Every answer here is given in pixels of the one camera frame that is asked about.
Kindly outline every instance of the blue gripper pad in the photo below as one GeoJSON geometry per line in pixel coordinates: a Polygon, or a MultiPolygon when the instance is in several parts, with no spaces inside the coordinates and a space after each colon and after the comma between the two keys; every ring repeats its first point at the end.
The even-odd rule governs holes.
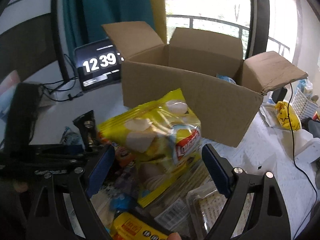
{"type": "Polygon", "coordinates": [[[86,191],[88,198],[91,198],[92,195],[98,193],[111,165],[113,164],[114,159],[115,149],[113,147],[109,147],[90,174],[89,185],[86,191]]]}
{"type": "Polygon", "coordinates": [[[225,171],[225,169],[230,169],[231,172],[233,167],[231,166],[231,164],[225,159],[225,158],[221,158],[218,153],[215,151],[215,153],[219,156],[219,160],[218,158],[213,154],[212,151],[215,151],[214,148],[210,145],[205,145],[202,148],[202,160],[205,164],[205,166],[207,167],[210,176],[213,180],[213,182],[215,183],[218,191],[220,194],[223,194],[226,198],[229,198],[231,195],[231,188],[230,185],[232,184],[232,182],[230,181],[230,175],[232,176],[232,174],[227,174],[227,172],[225,171]]]}

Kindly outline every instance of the white basket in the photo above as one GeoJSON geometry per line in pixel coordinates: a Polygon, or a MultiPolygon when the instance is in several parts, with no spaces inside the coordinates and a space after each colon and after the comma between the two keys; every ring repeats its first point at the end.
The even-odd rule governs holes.
{"type": "Polygon", "coordinates": [[[297,88],[292,101],[292,108],[296,112],[299,119],[304,121],[305,119],[309,117],[312,118],[315,115],[318,105],[306,98],[301,90],[297,88]]]}

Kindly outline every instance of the white table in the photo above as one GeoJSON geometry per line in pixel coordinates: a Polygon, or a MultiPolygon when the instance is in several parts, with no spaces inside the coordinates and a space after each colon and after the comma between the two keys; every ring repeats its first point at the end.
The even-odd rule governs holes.
{"type": "MultiPolygon", "coordinates": [[[[77,83],[71,91],[59,93],[59,99],[67,98],[68,93],[76,95],[79,91],[80,86],[77,83]]],[[[92,109],[97,123],[127,111],[123,106],[121,84],[102,87],[85,93],[84,96],[73,101],[57,103],[55,106],[43,109],[36,123],[35,135],[31,143],[59,143],[65,126],[78,131],[72,120],[92,109]]],[[[258,112],[237,148],[219,143],[213,143],[213,145],[220,156],[227,158],[234,167],[245,168],[248,159],[252,165],[258,167],[268,157],[276,156],[276,179],[287,207],[293,237],[312,207],[315,193],[306,177],[293,165],[291,132],[268,127],[258,112]]],[[[297,164],[314,181],[315,171],[311,165],[297,164]]]]}

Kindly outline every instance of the cardboard box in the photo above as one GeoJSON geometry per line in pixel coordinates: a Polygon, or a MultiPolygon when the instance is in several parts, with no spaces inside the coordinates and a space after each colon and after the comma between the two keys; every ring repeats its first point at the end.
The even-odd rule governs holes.
{"type": "Polygon", "coordinates": [[[176,28],[166,45],[145,22],[103,25],[125,61],[124,105],[135,107],[181,88],[201,121],[202,136],[237,147],[263,95],[308,75],[274,51],[243,62],[240,39],[176,28]],[[233,78],[238,85],[216,78],[233,78]]]}

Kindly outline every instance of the clock digit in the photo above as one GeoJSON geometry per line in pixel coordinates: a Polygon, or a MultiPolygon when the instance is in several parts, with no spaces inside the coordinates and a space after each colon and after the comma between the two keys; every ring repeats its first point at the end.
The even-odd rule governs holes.
{"type": "Polygon", "coordinates": [[[96,58],[93,57],[92,59],[90,59],[90,63],[93,63],[91,71],[95,71],[99,69],[99,67],[97,66],[98,60],[96,58]]]}
{"type": "Polygon", "coordinates": [[[109,62],[107,61],[106,55],[101,55],[99,59],[103,62],[100,64],[101,67],[107,67],[109,65],[109,62]]]}
{"type": "Polygon", "coordinates": [[[113,53],[108,53],[107,59],[108,59],[110,65],[114,65],[117,61],[116,56],[113,53]]]}
{"type": "Polygon", "coordinates": [[[89,73],[90,72],[89,62],[86,60],[85,62],[83,62],[82,65],[85,67],[86,71],[89,73]]]}

